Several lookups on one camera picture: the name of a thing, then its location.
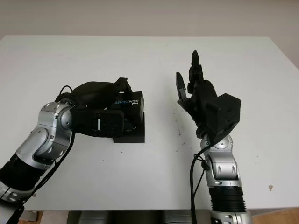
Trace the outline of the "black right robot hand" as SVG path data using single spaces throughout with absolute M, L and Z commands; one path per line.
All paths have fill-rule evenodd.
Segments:
M 178 104 L 192 117 L 197 126 L 196 136 L 207 134 L 206 104 L 217 97 L 212 83 L 203 77 L 202 66 L 197 51 L 193 51 L 189 69 L 189 83 L 185 86 L 182 75 L 176 73 Z

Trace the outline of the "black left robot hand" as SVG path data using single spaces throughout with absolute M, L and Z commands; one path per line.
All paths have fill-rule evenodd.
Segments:
M 87 82 L 69 93 L 72 130 L 93 137 L 119 137 L 137 127 L 134 92 L 127 78 Z

